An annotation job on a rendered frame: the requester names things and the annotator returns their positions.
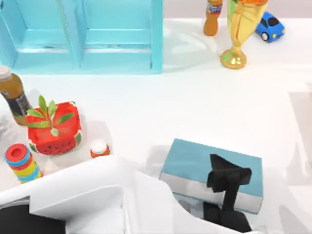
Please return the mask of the watermelon plant pot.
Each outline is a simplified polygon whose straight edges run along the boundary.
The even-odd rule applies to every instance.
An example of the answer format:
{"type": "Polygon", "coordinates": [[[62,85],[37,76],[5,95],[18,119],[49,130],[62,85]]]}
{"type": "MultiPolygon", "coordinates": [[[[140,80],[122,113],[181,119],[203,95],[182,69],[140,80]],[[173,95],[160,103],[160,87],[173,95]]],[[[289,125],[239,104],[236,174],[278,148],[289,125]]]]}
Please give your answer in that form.
{"type": "Polygon", "coordinates": [[[80,116],[73,101],[46,102],[39,96],[38,108],[27,111],[28,141],[35,153],[56,156],[76,149],[82,141],[80,116]]]}

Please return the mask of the blue toy car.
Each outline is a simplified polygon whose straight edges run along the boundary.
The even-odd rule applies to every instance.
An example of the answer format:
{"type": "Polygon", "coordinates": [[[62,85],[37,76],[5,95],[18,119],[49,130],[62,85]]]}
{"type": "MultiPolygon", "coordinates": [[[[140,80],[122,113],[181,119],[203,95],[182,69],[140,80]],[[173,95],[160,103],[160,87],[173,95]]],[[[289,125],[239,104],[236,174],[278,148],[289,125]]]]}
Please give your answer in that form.
{"type": "Polygon", "coordinates": [[[265,42],[274,42],[285,35],[284,25],[271,13],[264,12],[255,32],[261,36],[265,42]]]}

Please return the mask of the teal book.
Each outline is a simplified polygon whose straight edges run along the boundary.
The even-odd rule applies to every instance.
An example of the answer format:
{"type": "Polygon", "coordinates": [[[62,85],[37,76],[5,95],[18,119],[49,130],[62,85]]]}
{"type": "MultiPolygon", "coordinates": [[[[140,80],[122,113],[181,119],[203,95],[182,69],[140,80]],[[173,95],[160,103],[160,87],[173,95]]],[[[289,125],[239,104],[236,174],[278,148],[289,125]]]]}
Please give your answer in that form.
{"type": "Polygon", "coordinates": [[[206,201],[220,205],[224,193],[214,193],[206,186],[208,174],[212,169],[211,154],[217,154],[235,165],[251,169],[250,183],[239,187],[234,207],[252,214],[259,213],[263,201],[262,160],[259,157],[175,139],[159,178],[169,185],[178,199],[185,197],[192,204],[206,201]]]}

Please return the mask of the brown bottle with black label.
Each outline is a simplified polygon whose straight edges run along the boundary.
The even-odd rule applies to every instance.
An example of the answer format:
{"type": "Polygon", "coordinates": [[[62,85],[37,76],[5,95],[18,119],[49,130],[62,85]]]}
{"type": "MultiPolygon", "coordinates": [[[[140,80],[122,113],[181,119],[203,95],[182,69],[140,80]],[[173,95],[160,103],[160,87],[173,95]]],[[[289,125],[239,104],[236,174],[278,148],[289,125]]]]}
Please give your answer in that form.
{"type": "Polygon", "coordinates": [[[24,92],[20,77],[7,66],[0,66],[0,93],[6,100],[15,122],[27,125],[27,111],[33,109],[24,92]]]}

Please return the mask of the light blue rack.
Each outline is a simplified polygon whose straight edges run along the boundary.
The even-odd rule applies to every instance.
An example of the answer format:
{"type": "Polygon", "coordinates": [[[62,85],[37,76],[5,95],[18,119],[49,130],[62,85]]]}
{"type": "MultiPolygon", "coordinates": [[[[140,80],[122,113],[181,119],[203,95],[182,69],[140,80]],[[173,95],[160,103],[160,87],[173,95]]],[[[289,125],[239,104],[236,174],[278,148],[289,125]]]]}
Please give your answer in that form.
{"type": "Polygon", "coordinates": [[[17,74],[157,74],[163,0],[0,0],[0,65],[17,74]]]}

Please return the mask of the orange bottle with blue label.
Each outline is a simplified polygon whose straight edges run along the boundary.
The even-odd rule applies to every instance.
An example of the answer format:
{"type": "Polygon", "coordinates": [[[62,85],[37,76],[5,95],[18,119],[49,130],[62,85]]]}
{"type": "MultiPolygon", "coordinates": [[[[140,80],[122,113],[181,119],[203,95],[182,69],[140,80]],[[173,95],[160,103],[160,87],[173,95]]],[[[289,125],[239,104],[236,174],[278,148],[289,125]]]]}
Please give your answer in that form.
{"type": "Polygon", "coordinates": [[[207,0],[206,19],[203,26],[203,33],[207,36],[214,36],[218,31],[218,18],[221,14],[223,0],[207,0]]]}

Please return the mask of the gold trophy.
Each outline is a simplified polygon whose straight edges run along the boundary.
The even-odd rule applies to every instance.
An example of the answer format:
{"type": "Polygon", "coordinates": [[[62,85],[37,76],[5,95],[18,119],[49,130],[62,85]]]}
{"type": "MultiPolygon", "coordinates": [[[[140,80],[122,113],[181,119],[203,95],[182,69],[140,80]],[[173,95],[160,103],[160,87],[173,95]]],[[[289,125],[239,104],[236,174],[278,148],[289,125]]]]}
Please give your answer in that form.
{"type": "Polygon", "coordinates": [[[247,57],[241,47],[260,23],[268,2],[269,0],[228,0],[227,26],[232,46],[220,56],[223,66],[241,69],[246,65],[247,57]]]}

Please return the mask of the stack of coloured rings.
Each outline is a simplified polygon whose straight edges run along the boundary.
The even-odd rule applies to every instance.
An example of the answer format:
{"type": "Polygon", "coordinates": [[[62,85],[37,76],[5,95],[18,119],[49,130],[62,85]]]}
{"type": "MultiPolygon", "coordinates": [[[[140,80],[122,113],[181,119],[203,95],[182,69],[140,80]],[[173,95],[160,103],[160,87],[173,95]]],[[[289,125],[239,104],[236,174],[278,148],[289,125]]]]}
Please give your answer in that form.
{"type": "Polygon", "coordinates": [[[13,144],[4,153],[5,162],[21,184],[43,177],[43,172],[24,144],[13,144]]]}

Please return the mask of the small orange white-capped bottle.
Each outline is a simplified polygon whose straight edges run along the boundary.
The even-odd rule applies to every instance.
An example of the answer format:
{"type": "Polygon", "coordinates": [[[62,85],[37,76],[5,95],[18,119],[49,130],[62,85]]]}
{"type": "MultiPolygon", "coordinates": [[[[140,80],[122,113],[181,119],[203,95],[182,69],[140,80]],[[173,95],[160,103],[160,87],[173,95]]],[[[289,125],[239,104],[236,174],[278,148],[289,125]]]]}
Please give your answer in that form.
{"type": "Polygon", "coordinates": [[[108,156],[110,154],[110,148],[107,142],[103,139],[95,139],[90,144],[90,155],[92,158],[99,156],[108,156]]]}

